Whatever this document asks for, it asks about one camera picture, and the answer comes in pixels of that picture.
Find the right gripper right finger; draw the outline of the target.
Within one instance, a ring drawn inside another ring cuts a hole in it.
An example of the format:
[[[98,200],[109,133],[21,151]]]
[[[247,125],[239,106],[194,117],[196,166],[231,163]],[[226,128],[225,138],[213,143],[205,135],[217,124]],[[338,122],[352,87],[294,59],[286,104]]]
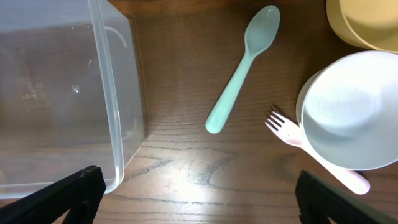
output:
[[[295,196],[302,224],[397,224],[395,218],[305,170],[301,171],[298,178]]]

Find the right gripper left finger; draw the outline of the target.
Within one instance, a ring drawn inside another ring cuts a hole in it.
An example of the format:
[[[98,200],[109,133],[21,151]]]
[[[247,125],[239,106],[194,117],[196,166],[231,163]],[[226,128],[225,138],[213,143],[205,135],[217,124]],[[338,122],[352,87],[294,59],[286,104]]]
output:
[[[98,166],[88,166],[37,192],[1,208],[1,224],[64,223],[91,224],[106,190]]]

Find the white plastic fork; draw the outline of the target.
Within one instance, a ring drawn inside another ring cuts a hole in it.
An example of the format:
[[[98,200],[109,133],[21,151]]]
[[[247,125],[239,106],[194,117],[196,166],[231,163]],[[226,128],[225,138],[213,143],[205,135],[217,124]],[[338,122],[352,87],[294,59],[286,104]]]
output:
[[[300,127],[293,121],[273,111],[269,114],[265,125],[286,144],[303,149],[353,193],[364,195],[370,191],[371,184],[363,176],[322,158],[309,144]]]

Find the clear plastic container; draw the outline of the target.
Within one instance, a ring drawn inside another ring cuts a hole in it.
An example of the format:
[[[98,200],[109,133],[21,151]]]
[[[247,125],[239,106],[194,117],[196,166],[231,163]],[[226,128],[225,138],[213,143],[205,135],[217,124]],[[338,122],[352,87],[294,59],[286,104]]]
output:
[[[1,198],[90,165],[106,191],[144,141],[131,25],[107,0],[1,0]]]

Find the white plastic bowl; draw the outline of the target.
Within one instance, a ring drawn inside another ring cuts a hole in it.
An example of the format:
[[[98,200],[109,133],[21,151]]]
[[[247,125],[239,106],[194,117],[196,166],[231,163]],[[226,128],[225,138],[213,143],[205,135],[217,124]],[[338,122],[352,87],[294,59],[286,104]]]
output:
[[[397,162],[397,54],[347,55],[314,74],[296,102],[308,143],[325,160],[351,170]]]

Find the mint green plastic spoon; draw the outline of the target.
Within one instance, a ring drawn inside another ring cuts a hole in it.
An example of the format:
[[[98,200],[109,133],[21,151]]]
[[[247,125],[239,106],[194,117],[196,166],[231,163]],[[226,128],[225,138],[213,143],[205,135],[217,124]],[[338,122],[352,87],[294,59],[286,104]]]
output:
[[[224,128],[254,59],[271,46],[279,25],[280,11],[274,5],[262,8],[251,19],[244,33],[244,55],[206,120],[209,133],[217,134]]]

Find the yellow plastic bowl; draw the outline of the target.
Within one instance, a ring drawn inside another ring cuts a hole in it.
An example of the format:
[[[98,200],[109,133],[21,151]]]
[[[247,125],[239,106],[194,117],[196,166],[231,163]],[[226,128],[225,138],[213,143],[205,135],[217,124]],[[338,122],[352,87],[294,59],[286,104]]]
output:
[[[397,0],[327,0],[326,15],[346,43],[397,53]]]

